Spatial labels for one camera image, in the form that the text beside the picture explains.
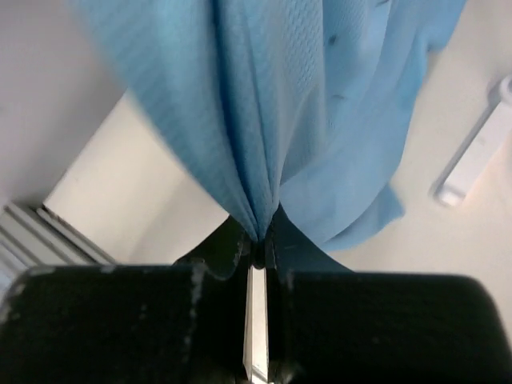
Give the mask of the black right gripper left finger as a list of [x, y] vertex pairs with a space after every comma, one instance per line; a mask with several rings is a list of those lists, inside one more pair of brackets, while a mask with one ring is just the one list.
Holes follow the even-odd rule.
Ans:
[[251, 242], [227, 219], [170, 265], [29, 269], [1, 304], [4, 383], [247, 383]]

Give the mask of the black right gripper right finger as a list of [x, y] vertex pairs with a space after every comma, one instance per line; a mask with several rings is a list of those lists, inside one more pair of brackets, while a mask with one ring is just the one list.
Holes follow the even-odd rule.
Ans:
[[283, 209], [266, 233], [265, 258], [272, 382], [510, 382], [511, 348], [476, 280], [353, 272]]

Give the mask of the light blue shorts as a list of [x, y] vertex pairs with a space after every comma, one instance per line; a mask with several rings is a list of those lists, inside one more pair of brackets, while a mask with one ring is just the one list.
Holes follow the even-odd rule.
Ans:
[[402, 216], [429, 54], [462, 1], [76, 1], [184, 167], [255, 240], [277, 208], [327, 250]]

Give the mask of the white clothes rack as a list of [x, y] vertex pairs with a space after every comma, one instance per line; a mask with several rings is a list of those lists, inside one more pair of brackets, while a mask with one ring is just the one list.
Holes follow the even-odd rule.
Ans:
[[435, 184], [433, 196], [444, 206], [455, 207], [471, 192], [494, 154], [511, 134], [511, 76], [497, 85], [495, 102], [473, 128]]

